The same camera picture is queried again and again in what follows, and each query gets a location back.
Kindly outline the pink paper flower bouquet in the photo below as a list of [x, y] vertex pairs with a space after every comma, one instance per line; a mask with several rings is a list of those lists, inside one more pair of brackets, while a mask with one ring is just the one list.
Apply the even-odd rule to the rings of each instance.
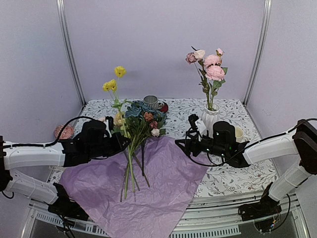
[[165, 135], [167, 116], [166, 113], [153, 110], [141, 101], [115, 100], [112, 107], [117, 109], [117, 114], [111, 132], [118, 132], [131, 140], [125, 152], [127, 165], [120, 194], [122, 201], [127, 198], [129, 184], [132, 184], [133, 192], [140, 189], [134, 173], [134, 163], [141, 169], [147, 185], [150, 185], [145, 174], [145, 145], [150, 137]]

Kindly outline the white ribbed vase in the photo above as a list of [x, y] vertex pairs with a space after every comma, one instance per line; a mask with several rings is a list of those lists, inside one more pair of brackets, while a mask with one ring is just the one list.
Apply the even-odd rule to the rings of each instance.
[[206, 126], [206, 132], [209, 134], [208, 137], [213, 138], [213, 125], [219, 121], [219, 105], [213, 103], [212, 110], [209, 110], [207, 106], [205, 106], [201, 119]]

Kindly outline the purple wrapping paper sheet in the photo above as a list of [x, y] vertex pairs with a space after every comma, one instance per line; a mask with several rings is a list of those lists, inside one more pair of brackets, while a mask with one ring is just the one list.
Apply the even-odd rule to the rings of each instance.
[[192, 162], [171, 137], [148, 140], [145, 169], [133, 172], [139, 187], [123, 189], [126, 157], [67, 168], [67, 194], [112, 238], [166, 238], [182, 218], [207, 168], [204, 156]]

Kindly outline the yellow flower stem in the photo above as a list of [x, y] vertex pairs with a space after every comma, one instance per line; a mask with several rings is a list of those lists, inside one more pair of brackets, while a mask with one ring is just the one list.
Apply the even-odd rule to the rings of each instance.
[[[121, 132], [124, 137], [127, 137], [131, 139], [131, 135], [128, 132], [128, 127], [126, 123], [126, 119], [124, 117], [125, 112], [123, 111], [124, 104], [131, 103], [129, 100], [124, 99], [120, 100], [119, 94], [118, 94], [118, 80], [123, 78], [126, 74], [126, 69], [123, 66], [116, 66], [114, 68], [114, 74], [116, 76], [115, 79], [112, 79], [108, 82], [106, 82], [103, 85], [103, 90], [105, 92], [109, 92], [111, 98], [113, 99], [112, 107], [117, 110], [116, 115], [114, 116], [114, 129], [115, 132]], [[133, 165], [132, 165], [132, 144], [128, 146], [128, 172], [126, 173], [125, 179], [125, 196], [127, 195], [127, 181], [129, 179], [129, 176], [131, 176], [132, 180], [132, 191], [135, 192], [136, 189], [136, 180], [134, 178], [134, 172], [133, 172]]]

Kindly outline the pink peony flower stem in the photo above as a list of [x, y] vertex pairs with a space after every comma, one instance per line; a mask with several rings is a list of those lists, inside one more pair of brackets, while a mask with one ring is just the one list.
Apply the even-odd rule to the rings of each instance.
[[207, 109], [216, 111], [213, 108], [213, 101], [218, 94], [219, 88], [225, 83], [225, 75], [228, 68], [222, 67], [222, 57], [224, 51], [216, 49], [215, 54], [205, 57], [203, 60], [203, 92], [207, 98]]

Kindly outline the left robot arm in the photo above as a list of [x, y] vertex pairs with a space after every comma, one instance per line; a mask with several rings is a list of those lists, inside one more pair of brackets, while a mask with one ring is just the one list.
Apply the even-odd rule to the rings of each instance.
[[131, 140], [113, 131], [113, 122], [90, 120], [70, 139], [50, 143], [0, 141], [0, 190], [19, 193], [47, 204], [48, 211], [62, 218], [86, 221], [88, 214], [58, 182], [47, 183], [25, 174], [27, 168], [75, 167], [94, 159], [106, 159], [124, 151]]

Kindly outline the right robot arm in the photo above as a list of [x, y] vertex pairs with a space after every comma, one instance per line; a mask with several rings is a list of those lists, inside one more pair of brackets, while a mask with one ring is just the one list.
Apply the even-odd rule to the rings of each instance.
[[210, 162], [207, 167], [229, 165], [234, 168], [247, 168], [259, 162], [295, 158], [294, 163], [278, 179], [271, 182], [263, 191], [258, 202], [243, 204], [238, 213], [243, 221], [259, 219], [281, 212], [280, 201], [295, 190], [310, 176], [317, 173], [317, 129], [312, 125], [316, 118], [301, 119], [285, 132], [272, 135], [256, 142], [237, 142], [235, 127], [226, 121], [213, 125], [213, 135], [209, 137], [200, 132], [200, 121], [196, 115], [189, 117], [190, 128], [184, 139], [175, 144], [195, 164], [194, 160], [202, 152], [207, 156], [221, 158], [216, 164]]

